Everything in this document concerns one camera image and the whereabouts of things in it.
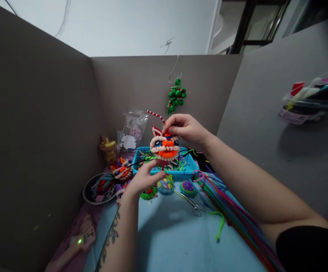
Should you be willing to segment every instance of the metal bowl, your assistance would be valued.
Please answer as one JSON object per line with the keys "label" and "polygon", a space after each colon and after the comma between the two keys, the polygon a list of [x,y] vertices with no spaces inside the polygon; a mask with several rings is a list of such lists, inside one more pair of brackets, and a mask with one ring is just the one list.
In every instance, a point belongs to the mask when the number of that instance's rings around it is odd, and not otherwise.
{"label": "metal bowl", "polygon": [[103,203],[106,203],[106,202],[112,200],[116,196],[116,186],[115,186],[115,184],[113,184],[112,187],[109,189],[109,191],[104,195],[102,202],[95,201],[94,194],[91,192],[91,187],[93,185],[95,185],[96,182],[99,180],[99,178],[101,176],[103,176],[104,174],[112,174],[112,173],[104,172],[104,173],[95,175],[83,187],[82,195],[86,202],[88,202],[92,205],[100,205],[100,204],[103,204]]}

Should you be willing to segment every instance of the scissors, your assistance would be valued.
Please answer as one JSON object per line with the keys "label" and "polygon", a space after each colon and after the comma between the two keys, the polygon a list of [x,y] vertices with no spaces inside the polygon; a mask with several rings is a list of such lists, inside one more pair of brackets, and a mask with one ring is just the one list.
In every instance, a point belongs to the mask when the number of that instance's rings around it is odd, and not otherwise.
{"label": "scissors", "polygon": [[202,203],[195,204],[193,201],[191,201],[186,195],[183,195],[182,192],[180,194],[190,203],[194,206],[194,214],[196,216],[202,216],[202,211],[205,211],[204,205]]}

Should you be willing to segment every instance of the blue table surface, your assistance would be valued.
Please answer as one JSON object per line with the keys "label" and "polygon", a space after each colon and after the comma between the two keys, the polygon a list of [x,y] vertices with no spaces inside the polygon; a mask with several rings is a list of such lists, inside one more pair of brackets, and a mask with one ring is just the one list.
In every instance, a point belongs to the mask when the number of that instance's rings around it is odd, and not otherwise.
{"label": "blue table surface", "polygon": [[[237,202],[229,191],[226,194]],[[198,202],[202,201],[196,196],[194,203]],[[105,204],[84,272],[94,271],[116,211],[115,201]],[[202,216],[197,217],[193,206],[175,193],[158,193],[151,201],[140,199],[136,271],[266,271],[233,227],[224,224],[217,243],[215,236],[222,217],[210,215],[211,211],[205,207]]]}

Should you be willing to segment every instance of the left hand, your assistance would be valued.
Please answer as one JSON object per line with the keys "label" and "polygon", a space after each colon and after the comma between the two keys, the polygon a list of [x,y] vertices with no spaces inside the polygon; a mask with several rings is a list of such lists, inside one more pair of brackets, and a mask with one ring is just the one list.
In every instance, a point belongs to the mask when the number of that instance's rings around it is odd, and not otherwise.
{"label": "left hand", "polygon": [[159,180],[165,178],[166,173],[164,171],[160,171],[155,175],[150,175],[150,171],[153,167],[160,166],[162,164],[163,164],[162,160],[154,159],[141,166],[135,177],[127,186],[125,193],[123,195],[127,194],[127,195],[139,196],[143,191],[150,189],[152,185],[157,183]]}

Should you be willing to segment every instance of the gray cardboard wall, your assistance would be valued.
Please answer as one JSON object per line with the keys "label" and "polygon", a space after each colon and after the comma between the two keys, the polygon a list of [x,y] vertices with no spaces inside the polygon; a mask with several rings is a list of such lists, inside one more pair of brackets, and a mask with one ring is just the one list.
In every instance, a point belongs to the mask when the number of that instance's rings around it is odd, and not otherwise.
{"label": "gray cardboard wall", "polygon": [[1,267],[44,270],[103,169],[104,122],[90,59],[0,7]]}
{"label": "gray cardboard wall", "polygon": [[277,119],[294,82],[328,71],[328,21],[244,55],[218,137],[328,219],[328,124]]}
{"label": "gray cardboard wall", "polygon": [[[187,97],[174,113],[189,113],[217,133],[241,59],[241,55],[179,56],[171,81],[183,73]],[[168,78],[176,60],[176,56],[92,58],[110,137],[116,138],[117,130],[123,129],[122,114],[130,109],[151,110],[168,118],[168,93],[175,85]],[[151,116],[141,145],[152,139],[152,126],[161,129],[162,125]]]}

